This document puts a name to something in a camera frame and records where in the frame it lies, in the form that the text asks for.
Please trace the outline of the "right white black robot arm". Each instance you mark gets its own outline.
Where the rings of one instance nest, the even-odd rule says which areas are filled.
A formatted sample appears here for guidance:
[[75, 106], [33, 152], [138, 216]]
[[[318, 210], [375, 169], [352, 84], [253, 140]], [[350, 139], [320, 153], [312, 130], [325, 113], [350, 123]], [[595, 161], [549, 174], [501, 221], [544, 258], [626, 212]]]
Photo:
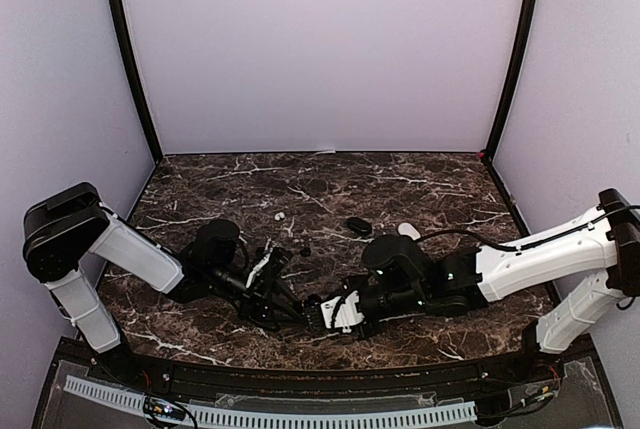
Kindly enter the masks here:
[[480, 246], [432, 260], [425, 236], [409, 224], [372, 240], [362, 254], [367, 277], [320, 306], [326, 328], [367, 332], [382, 319], [422, 312], [454, 317], [538, 284], [571, 274], [584, 279], [524, 334], [526, 348], [510, 362], [521, 383], [534, 381], [584, 331], [624, 299], [639, 295], [639, 208], [617, 190], [599, 194], [584, 214], [507, 243]]

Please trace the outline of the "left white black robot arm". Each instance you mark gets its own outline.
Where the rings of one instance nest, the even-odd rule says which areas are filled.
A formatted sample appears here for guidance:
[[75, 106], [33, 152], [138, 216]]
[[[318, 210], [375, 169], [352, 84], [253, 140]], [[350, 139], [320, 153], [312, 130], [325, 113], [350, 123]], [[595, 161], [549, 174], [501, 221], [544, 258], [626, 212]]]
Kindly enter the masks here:
[[103, 354], [103, 370], [120, 385], [134, 384], [141, 364], [122, 348], [122, 330], [80, 268], [87, 254], [181, 304], [220, 297], [241, 318], [265, 330], [303, 320], [301, 302], [279, 277], [291, 253], [273, 247], [251, 259], [239, 227], [227, 219], [210, 220], [175, 253], [131, 227], [84, 182], [30, 207], [23, 229], [28, 271], [49, 290], [89, 346]]

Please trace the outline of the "white oval charging case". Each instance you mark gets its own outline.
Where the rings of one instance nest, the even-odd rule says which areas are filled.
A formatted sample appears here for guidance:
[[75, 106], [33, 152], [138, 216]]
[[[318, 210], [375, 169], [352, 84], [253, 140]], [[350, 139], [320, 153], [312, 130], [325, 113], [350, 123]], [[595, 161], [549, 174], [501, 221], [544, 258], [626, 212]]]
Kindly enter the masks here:
[[400, 223], [397, 227], [397, 232], [399, 235], [410, 237], [412, 240], [417, 240], [421, 237], [420, 232], [408, 222]]

